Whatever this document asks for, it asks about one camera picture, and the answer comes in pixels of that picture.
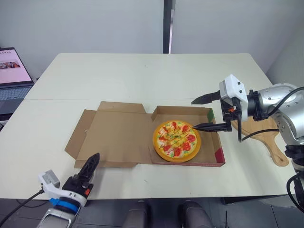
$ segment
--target cardboard box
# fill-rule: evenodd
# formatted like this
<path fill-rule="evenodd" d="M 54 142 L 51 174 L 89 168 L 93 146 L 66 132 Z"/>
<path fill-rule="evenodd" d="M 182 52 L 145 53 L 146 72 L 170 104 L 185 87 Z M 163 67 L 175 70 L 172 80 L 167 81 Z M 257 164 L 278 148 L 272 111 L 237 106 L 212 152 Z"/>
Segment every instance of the cardboard box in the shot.
<path fill-rule="evenodd" d="M 220 167 L 225 164 L 219 135 L 200 132 L 201 148 L 187 162 L 174 163 L 154 150 L 155 128 L 167 120 L 184 120 L 192 125 L 214 122 L 211 108 L 158 106 L 147 114 L 142 104 L 101 102 L 97 111 L 84 110 L 65 151 L 81 168 L 99 152 L 99 167 L 133 167 L 137 164 L 169 164 Z"/>

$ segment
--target wooden cutting board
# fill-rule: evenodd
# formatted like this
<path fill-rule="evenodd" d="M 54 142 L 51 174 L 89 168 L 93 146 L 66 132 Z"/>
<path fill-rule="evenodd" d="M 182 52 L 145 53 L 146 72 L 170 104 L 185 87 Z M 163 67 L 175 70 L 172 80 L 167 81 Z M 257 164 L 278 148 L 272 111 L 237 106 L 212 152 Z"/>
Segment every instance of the wooden cutting board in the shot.
<path fill-rule="evenodd" d="M 232 121 L 231 125 L 238 129 L 237 121 Z M 249 135 L 253 132 L 264 129 L 277 129 L 276 123 L 272 118 L 268 118 L 262 121 L 254 121 L 252 117 L 248 118 L 248 121 L 242 122 L 242 134 Z M 264 143 L 270 152 L 270 156 L 277 166 L 286 166 L 289 161 L 287 157 L 280 151 L 275 142 L 275 137 L 279 132 L 264 132 L 253 135 L 251 138 L 257 139 Z"/>

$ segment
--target cutting board handle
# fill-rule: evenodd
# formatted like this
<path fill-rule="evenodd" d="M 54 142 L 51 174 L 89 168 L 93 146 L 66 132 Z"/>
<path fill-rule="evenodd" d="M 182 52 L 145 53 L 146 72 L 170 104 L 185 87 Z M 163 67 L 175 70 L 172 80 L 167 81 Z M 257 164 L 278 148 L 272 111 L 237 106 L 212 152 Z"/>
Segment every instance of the cutting board handle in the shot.
<path fill-rule="evenodd" d="M 280 151 L 280 149 L 275 143 L 275 139 L 269 140 L 268 142 L 265 142 L 264 140 L 261 139 L 258 140 L 264 143 L 264 145 L 267 147 L 267 149 L 270 152 L 270 156 L 272 160 L 277 166 L 284 167 L 289 164 L 288 158 Z"/>

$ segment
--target toy pizza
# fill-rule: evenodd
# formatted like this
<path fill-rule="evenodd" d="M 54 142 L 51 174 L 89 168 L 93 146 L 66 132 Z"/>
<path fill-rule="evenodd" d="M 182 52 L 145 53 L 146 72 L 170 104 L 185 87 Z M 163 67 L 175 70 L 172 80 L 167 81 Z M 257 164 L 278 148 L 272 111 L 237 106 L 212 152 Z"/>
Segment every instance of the toy pizza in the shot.
<path fill-rule="evenodd" d="M 170 120 L 159 125 L 153 134 L 156 152 L 169 162 L 186 162 L 200 150 L 200 135 L 191 124 Z"/>

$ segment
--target laptop screen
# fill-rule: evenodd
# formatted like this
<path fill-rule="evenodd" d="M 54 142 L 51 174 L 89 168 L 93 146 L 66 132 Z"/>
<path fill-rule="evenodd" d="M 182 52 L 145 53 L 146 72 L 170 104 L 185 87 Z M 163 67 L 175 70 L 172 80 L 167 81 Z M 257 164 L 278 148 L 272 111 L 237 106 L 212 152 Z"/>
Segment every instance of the laptop screen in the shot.
<path fill-rule="evenodd" d="M 0 49 L 0 85 L 32 82 L 14 48 Z"/>

